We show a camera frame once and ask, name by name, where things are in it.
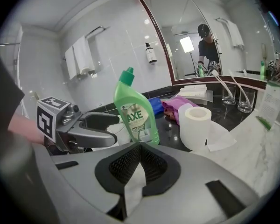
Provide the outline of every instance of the black shirt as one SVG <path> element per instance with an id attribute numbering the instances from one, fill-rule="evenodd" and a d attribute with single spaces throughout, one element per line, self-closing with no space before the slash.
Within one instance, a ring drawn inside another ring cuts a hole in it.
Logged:
<path id="1" fill-rule="evenodd" d="M 207 43 L 205 40 L 202 39 L 199 42 L 198 48 L 199 56 L 206 56 L 206 58 L 208 58 L 210 62 L 220 62 L 215 41 L 213 41 L 212 43 Z"/>

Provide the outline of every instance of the white towel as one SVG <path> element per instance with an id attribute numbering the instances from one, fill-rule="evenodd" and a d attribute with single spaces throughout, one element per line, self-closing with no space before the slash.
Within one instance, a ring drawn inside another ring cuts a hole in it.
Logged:
<path id="1" fill-rule="evenodd" d="M 84 74 L 95 70 L 88 41 L 85 36 L 79 38 L 73 45 L 75 57 L 79 67 L 79 73 Z"/>
<path id="2" fill-rule="evenodd" d="M 227 20 L 227 27 L 228 27 L 229 32 L 230 32 L 232 45 L 234 47 L 243 48 L 244 47 L 244 42 L 243 42 L 242 36 L 241 36 L 241 34 L 238 30 L 237 25 L 234 24 L 233 22 Z"/>
<path id="3" fill-rule="evenodd" d="M 70 80 L 71 80 L 72 78 L 74 78 L 77 75 L 77 66 L 76 66 L 76 62 L 75 62 L 73 47 L 70 47 L 65 52 L 65 60 L 66 60 L 66 65 L 67 65 L 67 69 L 69 71 L 69 76 L 70 76 Z"/>

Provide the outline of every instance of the black rubber strip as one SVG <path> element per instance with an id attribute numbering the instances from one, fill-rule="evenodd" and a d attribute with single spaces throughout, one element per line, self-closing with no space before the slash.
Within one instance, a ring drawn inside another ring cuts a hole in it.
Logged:
<path id="1" fill-rule="evenodd" d="M 58 163 L 58 164 L 56 164 L 56 167 L 58 170 L 61 170 L 61 169 L 70 168 L 70 167 L 73 167 L 76 165 L 79 165 L 78 162 L 69 161 L 69 162 Z"/>
<path id="2" fill-rule="evenodd" d="M 205 185 L 228 218 L 246 208 L 219 180 L 208 182 Z"/>

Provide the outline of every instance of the blue object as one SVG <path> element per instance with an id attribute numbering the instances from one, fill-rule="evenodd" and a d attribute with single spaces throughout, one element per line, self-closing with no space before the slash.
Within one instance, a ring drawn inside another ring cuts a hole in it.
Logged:
<path id="1" fill-rule="evenodd" d="M 163 113 L 164 112 L 164 107 L 162 106 L 162 102 L 160 100 L 160 98 L 151 98 L 151 99 L 148 99 L 151 106 L 153 107 L 153 111 L 154 111 L 154 114 L 158 114 L 158 113 Z"/>

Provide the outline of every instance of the pink cloth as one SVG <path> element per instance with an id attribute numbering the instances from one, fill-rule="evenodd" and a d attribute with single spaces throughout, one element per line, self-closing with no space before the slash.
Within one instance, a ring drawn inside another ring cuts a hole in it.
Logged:
<path id="1" fill-rule="evenodd" d="M 176 96 L 173 99 L 162 101 L 162 105 L 164 107 L 164 113 L 166 115 L 169 115 L 170 119 L 175 118 L 178 125 L 179 125 L 178 109 L 184 104 L 191 104 L 193 107 L 198 106 L 192 101 L 181 96 Z"/>

